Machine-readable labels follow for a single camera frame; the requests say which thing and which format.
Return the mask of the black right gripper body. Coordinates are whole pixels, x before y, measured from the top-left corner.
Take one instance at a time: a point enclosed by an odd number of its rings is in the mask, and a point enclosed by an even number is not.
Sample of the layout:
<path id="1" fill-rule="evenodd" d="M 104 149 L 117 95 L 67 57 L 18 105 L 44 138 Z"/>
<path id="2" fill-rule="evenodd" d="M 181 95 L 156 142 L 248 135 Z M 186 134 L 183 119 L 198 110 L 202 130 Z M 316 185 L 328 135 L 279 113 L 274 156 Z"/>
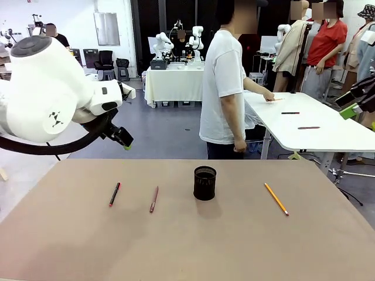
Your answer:
<path id="1" fill-rule="evenodd" d="M 351 88 L 351 93 L 362 111 L 374 112 L 374 76 L 356 83 Z"/>

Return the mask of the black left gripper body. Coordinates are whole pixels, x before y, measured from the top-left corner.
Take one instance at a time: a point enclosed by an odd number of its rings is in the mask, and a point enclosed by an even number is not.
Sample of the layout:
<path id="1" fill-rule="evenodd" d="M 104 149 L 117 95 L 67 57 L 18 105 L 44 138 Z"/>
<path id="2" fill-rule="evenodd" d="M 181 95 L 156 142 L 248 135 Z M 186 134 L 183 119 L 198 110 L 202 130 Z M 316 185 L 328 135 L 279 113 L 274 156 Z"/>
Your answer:
<path id="1" fill-rule="evenodd" d="M 134 138 L 124 127 L 115 126 L 108 116 L 105 116 L 102 121 L 104 129 L 101 133 L 101 139 L 108 138 L 121 146 L 131 146 Z"/>

